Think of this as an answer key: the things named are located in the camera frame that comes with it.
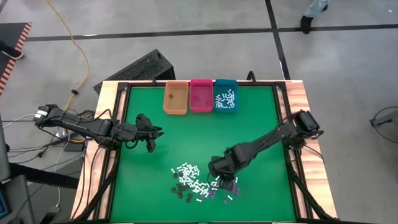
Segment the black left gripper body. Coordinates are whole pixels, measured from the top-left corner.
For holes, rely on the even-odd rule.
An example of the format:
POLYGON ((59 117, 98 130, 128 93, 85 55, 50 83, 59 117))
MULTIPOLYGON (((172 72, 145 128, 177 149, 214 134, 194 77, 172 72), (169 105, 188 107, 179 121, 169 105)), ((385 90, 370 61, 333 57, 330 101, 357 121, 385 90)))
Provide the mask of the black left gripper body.
POLYGON ((134 149, 139 141, 146 142, 146 148, 149 153, 155 150, 156 129, 152 125, 150 119, 144 114, 138 114, 136 117, 137 133, 136 137, 125 143, 127 149, 134 149))

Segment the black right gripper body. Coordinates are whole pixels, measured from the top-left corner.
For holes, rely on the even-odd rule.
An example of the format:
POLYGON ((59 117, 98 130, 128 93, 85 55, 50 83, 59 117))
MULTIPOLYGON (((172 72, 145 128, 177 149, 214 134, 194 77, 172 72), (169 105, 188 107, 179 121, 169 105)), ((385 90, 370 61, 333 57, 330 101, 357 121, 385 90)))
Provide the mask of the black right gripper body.
POLYGON ((210 175, 223 180, 232 180, 244 167, 246 167, 246 155, 241 146, 227 148, 223 156, 212 156, 208 163, 210 175))

